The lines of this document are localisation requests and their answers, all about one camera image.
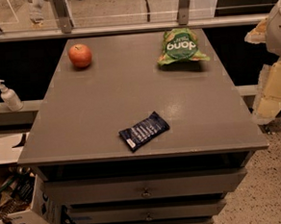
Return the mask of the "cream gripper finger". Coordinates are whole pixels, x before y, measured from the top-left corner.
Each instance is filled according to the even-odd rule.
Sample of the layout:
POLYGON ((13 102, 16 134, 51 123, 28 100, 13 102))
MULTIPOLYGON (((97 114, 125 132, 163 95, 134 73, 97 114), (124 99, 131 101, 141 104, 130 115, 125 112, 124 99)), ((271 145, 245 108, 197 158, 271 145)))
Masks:
POLYGON ((281 57, 274 65, 264 64, 259 74, 252 119, 266 125, 281 112, 281 57))
POLYGON ((265 43, 267 24, 268 18, 262 19, 255 28, 245 35, 244 41, 253 44, 265 43))

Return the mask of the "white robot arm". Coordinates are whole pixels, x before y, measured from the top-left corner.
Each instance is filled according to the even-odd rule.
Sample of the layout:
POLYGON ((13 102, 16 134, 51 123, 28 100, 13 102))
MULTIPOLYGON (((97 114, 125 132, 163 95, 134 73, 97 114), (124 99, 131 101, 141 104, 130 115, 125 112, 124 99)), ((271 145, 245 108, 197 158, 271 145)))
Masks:
POLYGON ((254 122, 266 125, 281 112, 281 0, 278 0, 265 19, 246 34, 244 41, 264 43, 271 54, 278 56, 274 65, 263 65, 252 106, 254 122))

